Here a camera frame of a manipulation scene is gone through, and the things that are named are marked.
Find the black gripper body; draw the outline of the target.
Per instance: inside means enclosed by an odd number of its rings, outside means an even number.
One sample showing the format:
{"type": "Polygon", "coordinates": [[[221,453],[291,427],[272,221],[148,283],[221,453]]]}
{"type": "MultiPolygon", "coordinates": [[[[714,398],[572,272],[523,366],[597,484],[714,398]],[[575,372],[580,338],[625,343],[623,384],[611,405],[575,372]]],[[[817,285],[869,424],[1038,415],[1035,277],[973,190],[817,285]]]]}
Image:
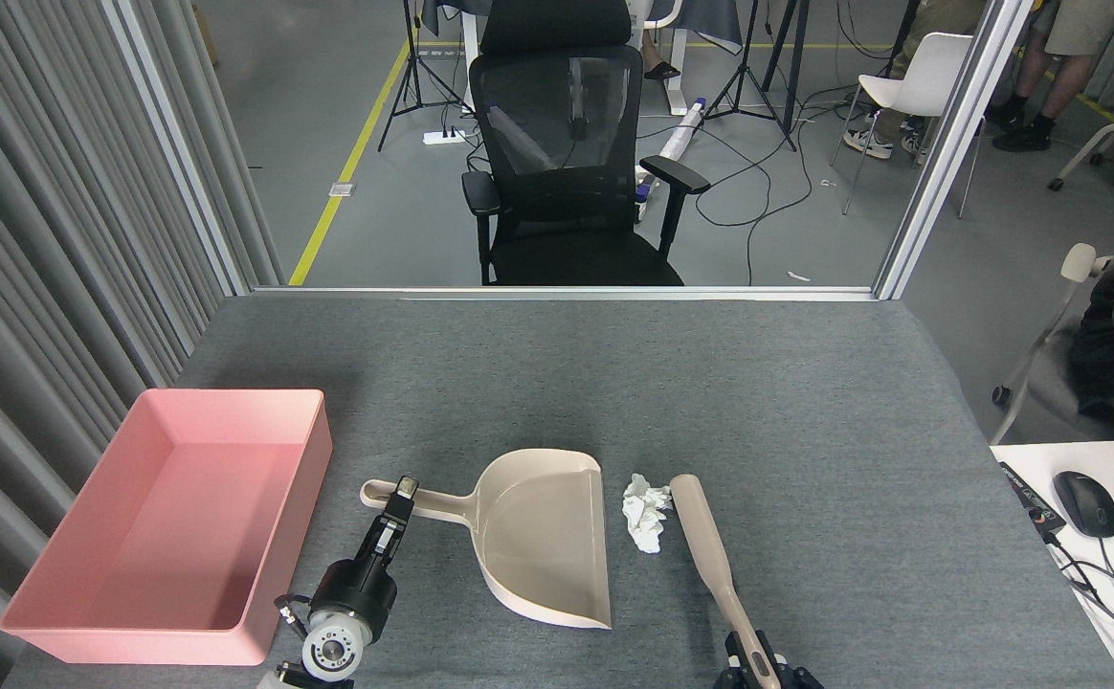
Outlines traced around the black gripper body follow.
{"type": "Polygon", "coordinates": [[[369,628],[385,628],[395,596],[395,581],[379,560],[338,560],[313,594],[313,628],[329,613],[351,613],[369,628]]]}

